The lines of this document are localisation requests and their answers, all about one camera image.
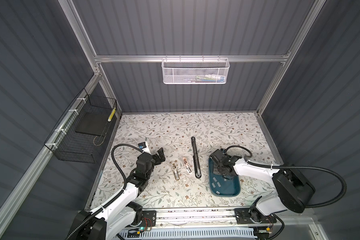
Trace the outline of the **black stapler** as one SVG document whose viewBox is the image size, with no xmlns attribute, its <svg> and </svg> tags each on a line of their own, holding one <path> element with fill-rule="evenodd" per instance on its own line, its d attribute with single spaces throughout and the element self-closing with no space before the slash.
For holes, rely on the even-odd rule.
<svg viewBox="0 0 360 240">
<path fill-rule="evenodd" d="M 192 143 L 192 148 L 193 148 L 195 176 L 196 176 L 197 179 L 200 179 L 202 177 L 202 173 L 201 173 L 201 167 L 200 167 L 200 162 L 199 162 L 199 156 L 198 156 L 198 151 L 197 151 L 197 146 L 196 146 L 196 138 L 195 137 L 191 137 L 191 143 Z"/>
</svg>

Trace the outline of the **pink mini stapler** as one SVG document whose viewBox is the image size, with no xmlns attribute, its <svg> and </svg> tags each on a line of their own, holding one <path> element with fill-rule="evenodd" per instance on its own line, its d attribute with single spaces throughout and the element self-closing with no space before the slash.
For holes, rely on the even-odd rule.
<svg viewBox="0 0 360 240">
<path fill-rule="evenodd" d="M 191 169 L 191 166 L 189 165 L 189 162 L 188 162 L 187 158 L 183 158 L 183 162 L 184 162 L 184 166 L 186 168 L 187 173 L 191 174 L 192 169 Z"/>
</svg>

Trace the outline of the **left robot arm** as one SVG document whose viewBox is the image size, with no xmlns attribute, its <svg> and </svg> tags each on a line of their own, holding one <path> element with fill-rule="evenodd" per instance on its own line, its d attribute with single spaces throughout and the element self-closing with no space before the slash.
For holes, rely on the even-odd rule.
<svg viewBox="0 0 360 240">
<path fill-rule="evenodd" d="M 136 168 L 126 176 L 115 158 L 119 147 L 130 147 L 140 152 Z M 123 178 L 123 186 L 100 206 L 79 212 L 66 236 L 67 240 L 111 240 L 122 229 L 138 226 L 143 218 L 143 207 L 134 200 L 145 190 L 155 166 L 166 160 L 164 149 L 152 155 L 145 149 L 129 144 L 118 144 L 111 150 L 111 158 Z"/>
</svg>

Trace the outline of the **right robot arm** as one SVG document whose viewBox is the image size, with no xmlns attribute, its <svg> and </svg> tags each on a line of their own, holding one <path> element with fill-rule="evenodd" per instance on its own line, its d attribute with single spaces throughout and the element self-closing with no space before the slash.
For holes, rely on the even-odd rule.
<svg viewBox="0 0 360 240">
<path fill-rule="evenodd" d="M 209 156 L 212 170 L 218 175 L 234 179 L 250 177 L 270 184 L 275 191 L 258 197 L 249 207 L 247 216 L 254 223 L 261 223 L 274 213 L 290 210 L 302 213 L 316 192 L 313 184 L 294 166 L 265 166 L 251 161 L 253 154 L 231 156 L 226 149 L 217 149 Z"/>
</svg>

